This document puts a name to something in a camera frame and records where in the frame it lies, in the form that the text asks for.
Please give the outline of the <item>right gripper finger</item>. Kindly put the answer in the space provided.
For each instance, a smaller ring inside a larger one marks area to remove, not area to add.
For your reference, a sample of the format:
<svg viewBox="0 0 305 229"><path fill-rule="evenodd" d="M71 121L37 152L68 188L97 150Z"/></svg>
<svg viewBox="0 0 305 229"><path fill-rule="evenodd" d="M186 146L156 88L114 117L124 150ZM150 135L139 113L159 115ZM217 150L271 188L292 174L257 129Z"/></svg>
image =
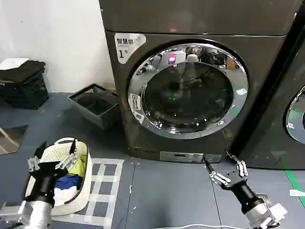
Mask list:
<svg viewBox="0 0 305 229"><path fill-rule="evenodd" d="M227 186L229 184L229 178L223 176L220 173L217 173L214 169L213 166L210 164L210 162L203 156L202 161L205 163L205 167L207 171L209 172L209 176L211 180L218 185L224 185Z"/></svg>
<svg viewBox="0 0 305 229"><path fill-rule="evenodd" d="M235 163L236 168L238 170L240 177L247 177L248 176L248 170L245 161L239 160L235 155L231 154L228 150L225 150L225 153L227 156L229 156Z"/></svg>

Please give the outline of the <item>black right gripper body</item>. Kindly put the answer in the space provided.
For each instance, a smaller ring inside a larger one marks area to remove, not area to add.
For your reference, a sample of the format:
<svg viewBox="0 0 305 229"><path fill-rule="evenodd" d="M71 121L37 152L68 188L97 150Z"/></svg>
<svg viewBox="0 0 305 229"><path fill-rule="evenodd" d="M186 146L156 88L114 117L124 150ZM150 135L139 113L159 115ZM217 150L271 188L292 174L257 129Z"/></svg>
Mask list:
<svg viewBox="0 0 305 229"><path fill-rule="evenodd" d="M246 177L240 177L235 171L226 173L225 177L231 182L227 182L227 185L222 184L222 189L233 192L241 204L241 209L253 209L259 205L259 197L249 188Z"/></svg>

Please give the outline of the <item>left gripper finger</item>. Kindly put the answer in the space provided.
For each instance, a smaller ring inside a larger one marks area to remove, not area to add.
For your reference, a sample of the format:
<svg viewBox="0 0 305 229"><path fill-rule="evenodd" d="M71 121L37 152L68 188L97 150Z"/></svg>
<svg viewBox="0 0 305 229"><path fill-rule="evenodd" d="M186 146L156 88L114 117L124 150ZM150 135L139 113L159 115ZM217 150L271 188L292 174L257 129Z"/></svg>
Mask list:
<svg viewBox="0 0 305 229"><path fill-rule="evenodd" d="M44 150L46 148L47 142L44 141L36 150L33 157L29 157L27 159L29 172L38 171L40 169L40 159L44 153Z"/></svg>
<svg viewBox="0 0 305 229"><path fill-rule="evenodd" d="M55 169L60 169L60 170L71 170L76 162L78 161L78 155L76 153L76 139L73 139L69 154L55 166Z"/></svg>

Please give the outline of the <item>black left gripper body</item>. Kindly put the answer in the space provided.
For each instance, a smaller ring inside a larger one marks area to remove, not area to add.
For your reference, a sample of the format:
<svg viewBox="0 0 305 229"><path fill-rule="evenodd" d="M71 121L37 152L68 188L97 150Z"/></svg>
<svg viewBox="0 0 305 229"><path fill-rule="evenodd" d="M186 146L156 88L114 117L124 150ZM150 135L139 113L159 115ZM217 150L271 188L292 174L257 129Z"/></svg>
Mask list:
<svg viewBox="0 0 305 229"><path fill-rule="evenodd" d="M29 174L35 178L30 195L25 201L43 201L51 205L55 204L54 188L59 178L68 174L66 168L55 168L59 162L44 162L39 165L39 170L30 171Z"/></svg>

